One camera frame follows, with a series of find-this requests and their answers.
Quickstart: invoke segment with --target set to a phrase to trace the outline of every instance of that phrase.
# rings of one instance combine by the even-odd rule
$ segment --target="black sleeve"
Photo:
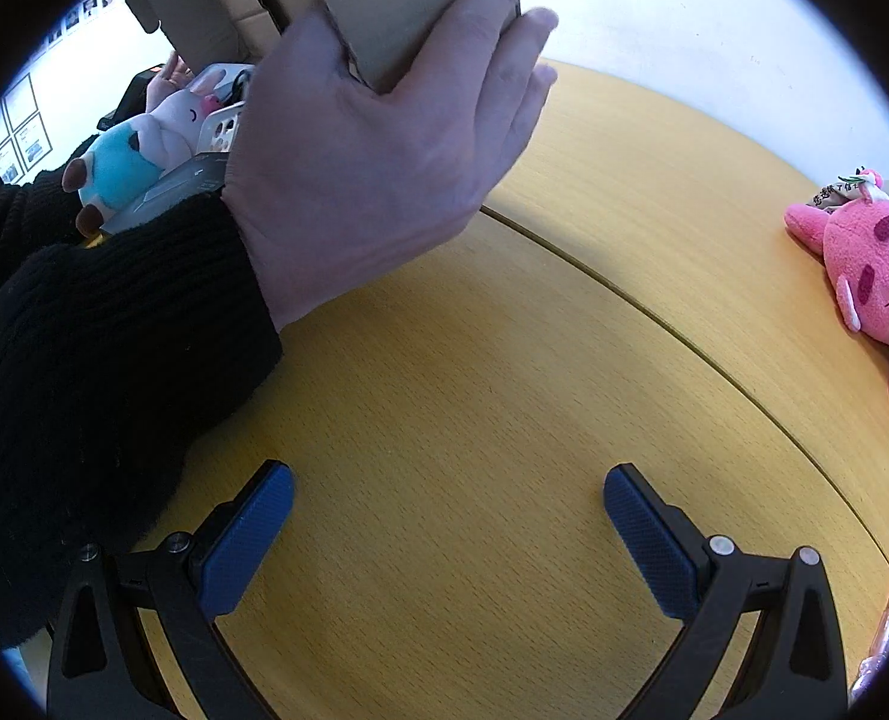
[[[54,614],[88,541],[154,523],[195,437],[280,358],[215,194],[94,250],[40,250],[0,290],[0,647]]]
[[[68,162],[85,153],[96,137],[78,146]],[[57,170],[42,170],[30,184],[10,185],[0,178],[0,289],[40,248],[81,242],[75,228],[81,199],[76,191],[62,189],[63,173],[64,165]]]

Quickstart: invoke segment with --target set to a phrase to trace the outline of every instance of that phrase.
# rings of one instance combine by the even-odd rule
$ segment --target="blue textured pad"
[[[604,498],[608,517],[664,615],[692,619],[699,605],[695,566],[620,467],[605,477]]]
[[[294,501],[291,469],[277,464],[251,493],[202,566],[198,602],[208,619],[235,610]]]

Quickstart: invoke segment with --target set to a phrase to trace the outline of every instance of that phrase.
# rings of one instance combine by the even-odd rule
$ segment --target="wooden table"
[[[712,119],[561,67],[500,218],[287,328],[149,543],[286,461],[292,517],[220,622],[282,717],[611,717],[677,630],[601,508],[633,461],[706,533],[815,546],[854,672],[889,589],[889,356],[782,231],[811,191]]]

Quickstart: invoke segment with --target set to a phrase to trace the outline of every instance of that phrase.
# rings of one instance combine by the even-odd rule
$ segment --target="plush cow toy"
[[[824,257],[842,319],[889,344],[889,196],[881,176],[861,170],[835,188],[844,205],[831,213],[792,205],[784,223],[799,241]]]
[[[151,189],[167,172],[194,156],[202,123],[221,107],[213,94],[225,71],[197,77],[155,110],[115,124],[64,169],[64,191],[78,191],[75,225],[91,236],[118,211]]]

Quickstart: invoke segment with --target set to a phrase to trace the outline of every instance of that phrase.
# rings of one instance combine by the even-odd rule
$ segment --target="white wall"
[[[712,115],[816,183],[889,177],[889,101],[806,0],[524,0],[561,26],[546,55]]]
[[[19,180],[64,165],[72,151],[115,109],[136,73],[168,58],[171,44],[147,34],[123,1],[81,23],[21,74],[31,73],[52,151]]]

